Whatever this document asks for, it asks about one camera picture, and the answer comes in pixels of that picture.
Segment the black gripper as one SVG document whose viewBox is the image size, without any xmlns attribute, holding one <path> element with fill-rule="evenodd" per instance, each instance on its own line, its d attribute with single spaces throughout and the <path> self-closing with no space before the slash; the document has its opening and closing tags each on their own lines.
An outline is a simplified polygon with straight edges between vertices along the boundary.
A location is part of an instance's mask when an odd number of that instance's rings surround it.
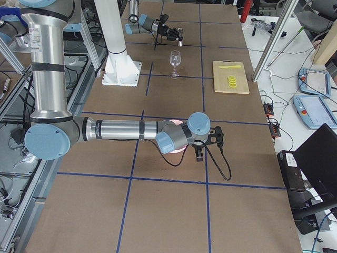
<svg viewBox="0 0 337 253">
<path fill-rule="evenodd" d="M 169 28 L 167 25 L 159 25 L 157 28 L 157 34 L 165 36 L 168 41 L 182 41 L 182 37 L 177 37 L 177 32 L 182 33 L 182 28 Z"/>
<path fill-rule="evenodd" d="M 202 162 L 203 161 L 203 151 L 202 149 L 205 147 L 204 144 L 193 144 L 193 148 L 195 150 L 196 161 Z"/>
</svg>

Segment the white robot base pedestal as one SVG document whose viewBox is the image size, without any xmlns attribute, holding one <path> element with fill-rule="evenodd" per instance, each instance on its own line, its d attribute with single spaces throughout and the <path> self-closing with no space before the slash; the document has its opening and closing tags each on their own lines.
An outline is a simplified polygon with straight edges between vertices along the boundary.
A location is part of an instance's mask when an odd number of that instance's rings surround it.
<svg viewBox="0 0 337 253">
<path fill-rule="evenodd" d="M 127 53 L 117 1 L 94 3 L 108 51 L 102 84 L 136 87 L 142 63 L 134 62 Z"/>
</svg>

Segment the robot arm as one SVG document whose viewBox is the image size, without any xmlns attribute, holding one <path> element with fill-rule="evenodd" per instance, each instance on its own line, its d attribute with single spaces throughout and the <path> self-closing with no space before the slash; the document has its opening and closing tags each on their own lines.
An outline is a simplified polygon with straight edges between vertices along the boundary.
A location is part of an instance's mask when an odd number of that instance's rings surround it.
<svg viewBox="0 0 337 253">
<path fill-rule="evenodd" d="M 178 41 L 179 46 L 182 46 L 183 29 L 170 28 L 166 25 L 169 19 L 167 14 L 163 14 L 160 18 L 154 19 L 146 14 L 139 14 L 138 12 L 139 1 L 129 1 L 129 15 L 128 23 L 125 25 L 127 34 L 159 34 L 166 37 L 168 41 Z"/>
<path fill-rule="evenodd" d="M 206 144 L 209 117 L 193 113 L 185 123 L 170 120 L 93 120 L 74 116 L 67 108 L 63 32 L 81 15 L 78 1 L 21 1 L 21 17 L 28 24 L 35 111 L 24 138 L 30 153 L 43 160 L 65 155 L 71 146 L 95 139 L 155 140 L 163 153 Z"/>
</svg>

